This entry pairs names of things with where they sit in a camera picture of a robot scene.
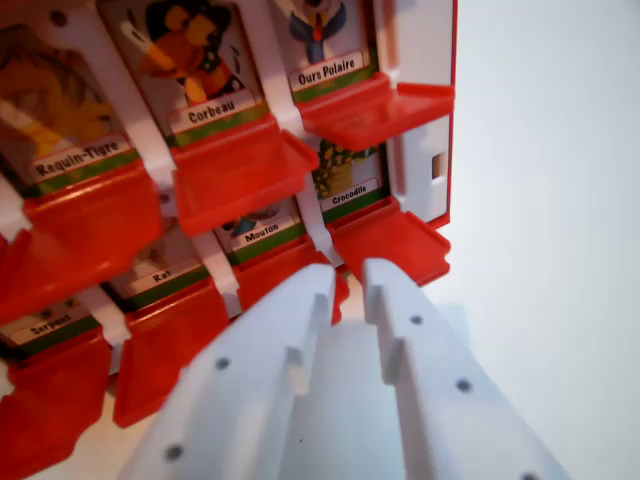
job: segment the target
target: white wall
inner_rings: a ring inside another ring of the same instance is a hole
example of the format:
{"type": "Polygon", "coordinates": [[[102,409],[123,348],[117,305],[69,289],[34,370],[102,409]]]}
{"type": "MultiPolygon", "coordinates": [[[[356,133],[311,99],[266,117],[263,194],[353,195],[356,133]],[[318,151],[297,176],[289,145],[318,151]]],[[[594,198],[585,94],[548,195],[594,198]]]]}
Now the white wall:
{"type": "Polygon", "coordinates": [[[575,479],[640,472],[640,2],[461,0],[448,303],[575,479]]]}

